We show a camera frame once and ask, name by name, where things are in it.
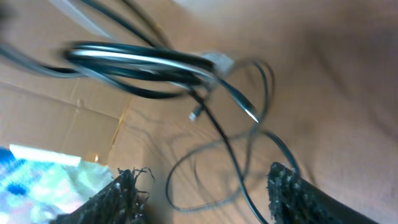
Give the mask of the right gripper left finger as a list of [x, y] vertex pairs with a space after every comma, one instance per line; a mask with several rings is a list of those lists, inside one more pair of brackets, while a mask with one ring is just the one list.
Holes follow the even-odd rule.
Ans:
[[136, 188], [148, 167], [118, 170], [119, 175], [74, 212], [57, 215], [50, 224], [127, 224], [149, 223], [144, 207], [150, 193]]

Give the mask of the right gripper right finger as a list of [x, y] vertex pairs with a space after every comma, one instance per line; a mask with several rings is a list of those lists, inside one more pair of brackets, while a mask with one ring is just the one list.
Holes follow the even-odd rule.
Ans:
[[267, 189], [276, 224], [377, 224], [278, 162], [271, 165]]

